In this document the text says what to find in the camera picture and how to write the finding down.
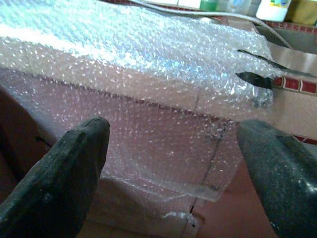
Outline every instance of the label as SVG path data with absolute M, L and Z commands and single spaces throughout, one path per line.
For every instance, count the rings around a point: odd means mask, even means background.
M 289 0 L 271 0 L 271 6 L 277 6 L 282 8 L 287 8 L 289 4 Z

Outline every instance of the bubble wrap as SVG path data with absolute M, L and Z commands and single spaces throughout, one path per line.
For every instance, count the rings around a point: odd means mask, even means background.
M 88 217 L 143 234 L 194 237 L 192 206 L 219 199 L 241 160 L 235 121 L 269 119 L 253 101 L 272 94 L 235 73 L 280 72 L 237 49 L 271 59 L 264 37 L 206 18 L 0 0 L 1 89 L 55 139 L 91 116 L 109 120 Z

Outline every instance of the white cable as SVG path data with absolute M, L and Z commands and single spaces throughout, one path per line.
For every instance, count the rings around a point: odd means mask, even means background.
M 248 20 L 250 22 L 256 23 L 260 26 L 263 26 L 267 28 L 272 34 L 274 34 L 278 39 L 280 39 L 288 48 L 294 49 L 280 34 L 278 34 L 273 28 L 271 28 L 269 25 L 265 24 L 261 20 L 255 18 L 255 17 L 250 17 L 250 16 L 245 16 L 245 15 L 240 15 L 240 14 L 235 14 L 235 13 L 229 13 L 229 12 L 213 12 L 213 11 L 181 11 L 181 10 L 173 10 L 173 9 L 167 9 L 164 7 L 160 6 L 155 6 L 153 4 L 146 3 L 141 0 L 129 0 L 130 2 L 136 3 L 138 5 L 151 8 L 154 10 L 158 11 L 163 11 L 167 13 L 173 13 L 173 14 L 178 14 L 178 15 L 187 15 L 187 16 L 231 16 L 231 17 L 237 17 L 240 19 Z

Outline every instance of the plastic wrap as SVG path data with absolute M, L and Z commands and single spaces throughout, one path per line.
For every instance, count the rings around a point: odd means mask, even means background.
M 270 91 L 235 73 L 279 71 L 238 49 L 271 59 L 264 37 L 206 18 L 0 0 L 1 88 L 56 138 L 91 116 L 109 120 L 89 219 L 143 234 L 194 237 L 192 206 L 219 199 L 241 160 L 233 120 L 269 118 Z

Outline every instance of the white bottle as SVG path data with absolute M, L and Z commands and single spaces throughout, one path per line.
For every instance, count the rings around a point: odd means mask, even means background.
M 257 18 L 261 20 L 282 22 L 286 17 L 292 0 L 261 0 Z
M 226 12 L 247 15 L 252 0 L 230 0 Z

